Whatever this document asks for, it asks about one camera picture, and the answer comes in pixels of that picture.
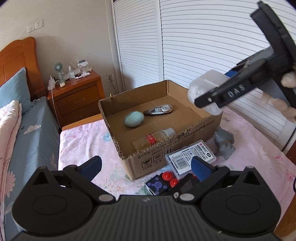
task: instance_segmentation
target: wooden headboard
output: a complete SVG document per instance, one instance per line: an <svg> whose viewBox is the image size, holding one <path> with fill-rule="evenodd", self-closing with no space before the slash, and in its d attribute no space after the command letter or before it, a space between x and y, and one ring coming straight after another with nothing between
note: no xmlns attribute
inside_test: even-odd
<svg viewBox="0 0 296 241"><path fill-rule="evenodd" d="M0 51L0 87L22 67L26 67L31 100L46 96L36 55L33 37L15 40Z"/></svg>

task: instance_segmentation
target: plastic box with white label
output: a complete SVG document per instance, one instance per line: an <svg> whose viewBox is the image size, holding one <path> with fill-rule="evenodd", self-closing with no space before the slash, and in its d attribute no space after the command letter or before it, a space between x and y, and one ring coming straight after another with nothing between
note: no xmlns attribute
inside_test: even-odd
<svg viewBox="0 0 296 241"><path fill-rule="evenodd" d="M200 157L209 164L216 160L213 152L202 140L165 155L165 159L171 166L176 178L180 180L188 173L192 173L191 159L194 156Z"/></svg>

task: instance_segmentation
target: triangular cutout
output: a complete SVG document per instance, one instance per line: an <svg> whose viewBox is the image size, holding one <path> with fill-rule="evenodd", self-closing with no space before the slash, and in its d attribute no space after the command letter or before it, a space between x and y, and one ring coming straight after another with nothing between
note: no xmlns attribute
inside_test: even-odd
<svg viewBox="0 0 296 241"><path fill-rule="evenodd" d="M46 184L49 183L48 179L46 178L46 175L44 172L41 172L38 174L37 178L35 179L33 185L40 185L40 184Z"/></svg>
<svg viewBox="0 0 296 241"><path fill-rule="evenodd" d="M258 179L256 178L253 172L248 172L246 178L244 179L243 183L253 184L253 185L260 185Z"/></svg>

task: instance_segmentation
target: blanket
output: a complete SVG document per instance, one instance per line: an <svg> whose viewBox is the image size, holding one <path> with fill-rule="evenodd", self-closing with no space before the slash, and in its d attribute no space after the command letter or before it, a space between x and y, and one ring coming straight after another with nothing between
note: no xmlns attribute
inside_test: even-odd
<svg viewBox="0 0 296 241"><path fill-rule="evenodd" d="M17 100L11 101L0 109L0 231L4 235L4 196L7 170L11 160L16 135L22 120L22 105Z"/></svg>
<svg viewBox="0 0 296 241"><path fill-rule="evenodd" d="M228 108L224 109L220 126L234 134L236 151L225 161L218 157L212 165L224 164L231 170L242 171L255 166L281 205L281 218L293 199L293 180L296 166L251 123ZM206 142L215 153L213 140ZM124 171L121 159L104 123L104 120L78 126L61 133L59 170L70 164L81 165L93 156L102 158L102 171L92 182L116 198L122 194L148 195L145 183L164 171L131 181Z"/></svg>

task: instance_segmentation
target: red round object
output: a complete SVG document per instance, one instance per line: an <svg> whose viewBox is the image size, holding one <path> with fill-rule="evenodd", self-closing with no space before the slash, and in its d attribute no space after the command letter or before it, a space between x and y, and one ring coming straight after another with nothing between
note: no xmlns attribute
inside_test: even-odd
<svg viewBox="0 0 296 241"><path fill-rule="evenodd" d="M174 186L176 186L178 184L178 179L177 178L173 178L172 180L170 180L170 186L173 188Z"/></svg>
<svg viewBox="0 0 296 241"><path fill-rule="evenodd" d="M171 172L164 172L161 176L165 181L170 181L173 178L173 174Z"/></svg>

